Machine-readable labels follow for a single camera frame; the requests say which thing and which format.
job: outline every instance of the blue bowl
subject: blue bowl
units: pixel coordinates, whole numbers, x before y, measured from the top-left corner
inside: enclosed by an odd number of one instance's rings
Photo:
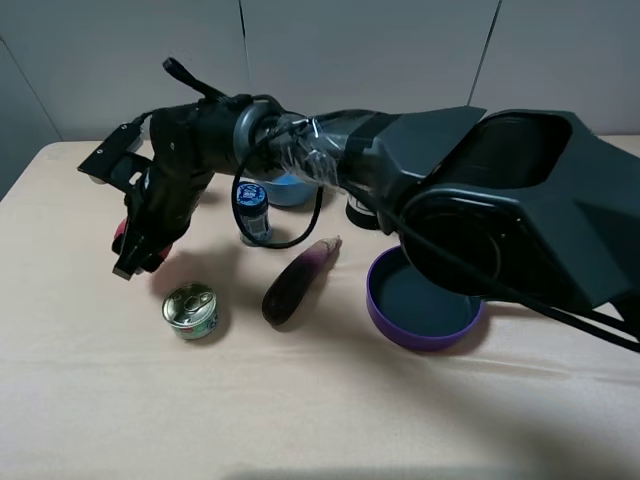
[[[305,183],[298,177],[285,173],[270,181],[259,181],[267,191],[267,199],[271,205],[278,207],[297,207],[305,204],[315,193],[317,186]]]

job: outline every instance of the clear tape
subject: clear tape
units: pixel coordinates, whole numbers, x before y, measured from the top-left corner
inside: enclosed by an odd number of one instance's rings
[[[338,155],[344,146],[337,145],[330,135],[325,135],[323,122],[318,117],[300,117],[285,114],[278,120],[277,129],[286,130],[277,142],[280,165],[310,183],[337,188]]]

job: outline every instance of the small bottle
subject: small bottle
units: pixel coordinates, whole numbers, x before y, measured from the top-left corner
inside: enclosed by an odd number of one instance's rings
[[[256,239],[268,242],[271,240],[273,230],[269,224],[267,209],[269,201],[267,192],[257,183],[240,182],[236,190],[236,205],[242,224]],[[242,241],[247,245],[255,244],[241,234]]]

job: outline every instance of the table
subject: table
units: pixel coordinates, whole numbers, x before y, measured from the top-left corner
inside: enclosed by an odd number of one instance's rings
[[[245,246],[223,176],[162,269],[123,281],[122,195],[76,172],[95,146],[46,147],[0,203],[0,478],[640,478],[636,354],[505,304],[443,353],[395,346],[364,281],[397,239],[353,227],[343,195],[312,236],[342,236],[336,265],[276,330],[262,295],[311,240]],[[282,238],[309,217],[272,210]],[[160,307],[194,279],[221,323],[185,342]]]

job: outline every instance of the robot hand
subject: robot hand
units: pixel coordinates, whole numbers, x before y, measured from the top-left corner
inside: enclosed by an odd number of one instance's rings
[[[178,62],[165,69],[204,95],[121,125],[79,170],[125,193],[114,272],[155,270],[214,172],[289,171],[347,190],[398,231],[425,276],[468,295],[522,303],[639,351],[640,162],[572,113],[457,107],[385,114],[286,112],[270,96],[227,97]],[[132,153],[151,116],[153,161]],[[140,178],[129,183],[132,176]],[[620,321],[593,308],[613,303]]]

